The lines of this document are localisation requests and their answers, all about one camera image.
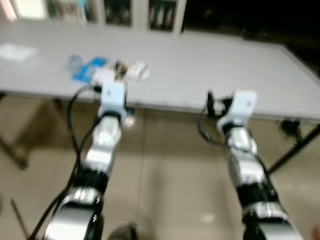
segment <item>paper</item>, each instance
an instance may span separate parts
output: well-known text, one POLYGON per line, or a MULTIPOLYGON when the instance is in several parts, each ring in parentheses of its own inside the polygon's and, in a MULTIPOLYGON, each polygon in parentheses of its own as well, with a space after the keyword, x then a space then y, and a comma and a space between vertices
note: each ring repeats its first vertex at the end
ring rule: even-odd
POLYGON ((32 47, 5 43, 0 45, 0 59, 14 62, 24 62, 38 53, 38 50, 32 47))

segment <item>table leg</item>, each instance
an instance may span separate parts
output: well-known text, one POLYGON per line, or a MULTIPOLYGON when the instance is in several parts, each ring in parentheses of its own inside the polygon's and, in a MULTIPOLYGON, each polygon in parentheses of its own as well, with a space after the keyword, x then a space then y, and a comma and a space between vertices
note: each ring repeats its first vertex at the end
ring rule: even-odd
POLYGON ((19 169, 23 170, 28 166, 28 161, 16 150, 15 146, 9 143, 0 135, 0 150, 6 154, 19 169))
POLYGON ((63 110, 63 104, 61 102, 61 100, 59 98, 54 98, 53 99, 54 105, 55 107, 59 110, 62 111, 63 110))
POLYGON ((320 135, 320 124, 318 124, 302 141, 298 142, 290 151, 283 155, 272 167, 268 170, 269 175, 278 170, 283 164, 288 162, 295 154, 300 152, 314 138, 320 135))

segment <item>black metal frame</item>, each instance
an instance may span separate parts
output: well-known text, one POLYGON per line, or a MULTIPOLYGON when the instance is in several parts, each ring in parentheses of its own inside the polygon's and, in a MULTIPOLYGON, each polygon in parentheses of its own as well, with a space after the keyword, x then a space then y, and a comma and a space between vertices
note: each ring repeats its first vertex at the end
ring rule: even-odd
POLYGON ((302 141, 298 142, 290 151, 283 155, 275 164, 268 170, 269 175, 273 174, 285 163, 287 163, 294 155, 300 152, 307 146, 313 139, 320 135, 320 124, 318 124, 302 141))
MULTIPOLYGON (((0 92, 0 101, 4 98, 6 94, 0 92)), ((0 134, 0 150, 6 154, 9 159, 17 165, 20 170, 25 169, 28 166, 28 161, 24 156, 20 154, 20 152, 15 148, 13 144, 7 141, 1 134, 0 134)))

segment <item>tiled floor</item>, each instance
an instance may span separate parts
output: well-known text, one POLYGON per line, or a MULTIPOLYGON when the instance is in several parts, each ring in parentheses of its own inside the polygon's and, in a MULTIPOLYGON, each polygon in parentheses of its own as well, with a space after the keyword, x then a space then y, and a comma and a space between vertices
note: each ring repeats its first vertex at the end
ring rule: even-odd
MULTIPOLYGON (((96 112, 94 104, 76 104, 76 133, 84 134, 96 112)), ((106 191, 103 239, 125 221, 136 222, 145 240, 242 239, 241 208, 227 161, 221 149, 199 137, 195 119, 187 113, 136 111, 134 126, 123 130, 106 191)), ((267 167, 292 146, 274 121, 255 119, 250 129, 267 167)), ((19 240, 23 234, 10 199, 31 231, 66 184, 75 154, 66 127, 46 100, 5 97, 0 133, 29 160, 29 167, 20 171, 0 152, 0 238, 19 240)), ((311 240, 312 228, 320 223, 320 137, 272 179, 304 239, 311 240)))

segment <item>white object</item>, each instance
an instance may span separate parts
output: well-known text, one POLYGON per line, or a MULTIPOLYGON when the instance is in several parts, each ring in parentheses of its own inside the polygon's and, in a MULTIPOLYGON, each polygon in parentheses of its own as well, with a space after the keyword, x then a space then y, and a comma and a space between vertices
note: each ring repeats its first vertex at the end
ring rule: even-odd
POLYGON ((103 83, 112 83, 115 80, 116 73, 113 69, 108 67, 101 67, 97 69, 92 77, 93 85, 101 85, 103 83))
POLYGON ((41 52, 36 62, 23 65, 0 60, 3 92, 71 98, 83 84, 72 81, 65 69, 76 53, 88 59, 145 61, 151 69, 148 80, 127 82, 131 107, 198 113, 208 90, 218 99, 250 89, 259 97, 255 115, 320 120, 319 79, 282 45, 187 30, 173 37, 56 21, 16 21, 0 26, 0 36, 0 44, 15 42, 41 52))
POLYGON ((46 1, 13 0, 16 14, 20 19, 44 20, 48 18, 46 1))
POLYGON ((24 62, 36 55, 38 51, 35 48, 5 43, 0 45, 0 59, 24 62))
POLYGON ((150 70, 146 63, 142 61, 136 61, 127 66, 125 78, 127 80, 142 81, 150 76, 150 70))
POLYGON ((105 112, 115 112, 120 114, 123 123, 127 117, 125 110, 127 88, 122 82, 104 82, 101 92, 101 104, 98 115, 101 116, 105 112))
POLYGON ((255 91, 237 90, 232 97, 232 104, 227 114, 216 124, 218 131, 223 133, 223 127, 229 123, 246 127, 254 114, 256 102, 257 93, 255 91))

